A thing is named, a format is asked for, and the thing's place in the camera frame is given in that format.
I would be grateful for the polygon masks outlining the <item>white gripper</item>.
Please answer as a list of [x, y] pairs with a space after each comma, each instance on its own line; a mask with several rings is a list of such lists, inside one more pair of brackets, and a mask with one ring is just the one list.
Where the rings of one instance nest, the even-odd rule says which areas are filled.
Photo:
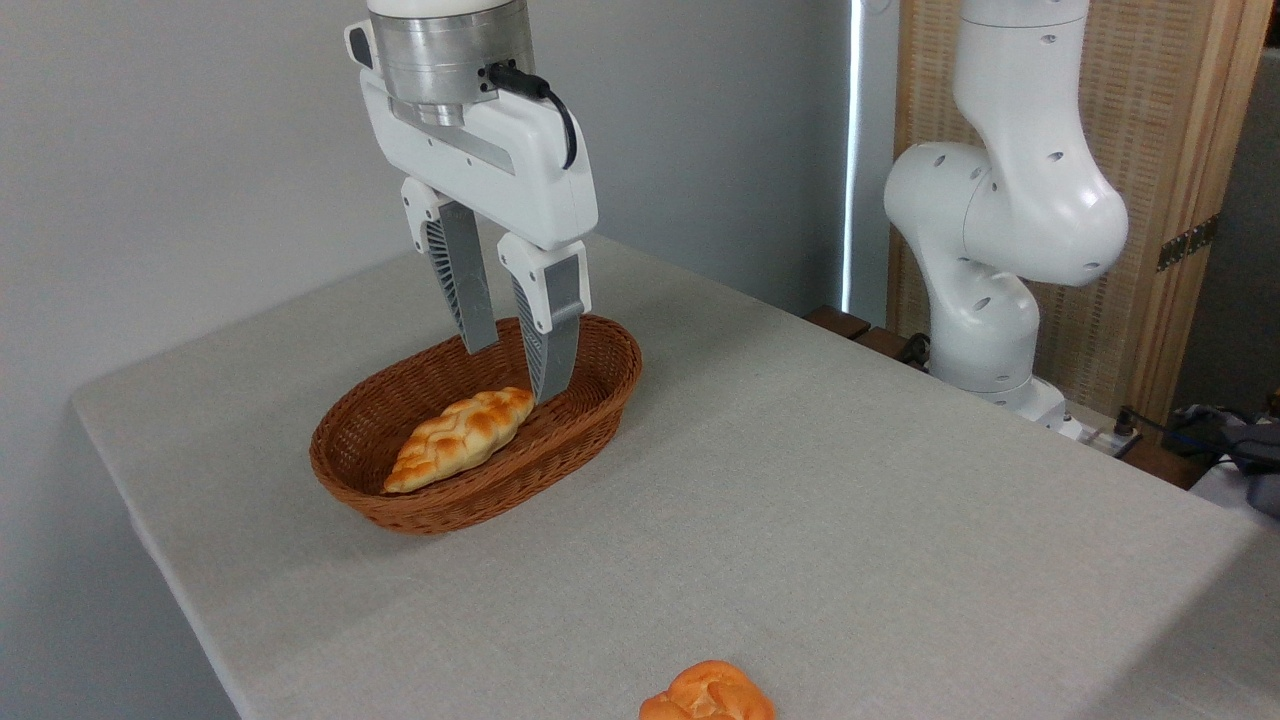
[[411, 177], [401, 197], [413, 246], [468, 354], [499, 340], [474, 211], [509, 231], [497, 250], [535, 402], [548, 402], [570, 386], [591, 310], [577, 238], [599, 211], [580, 126], [536, 74], [529, 23], [360, 22], [346, 45], [378, 145]]

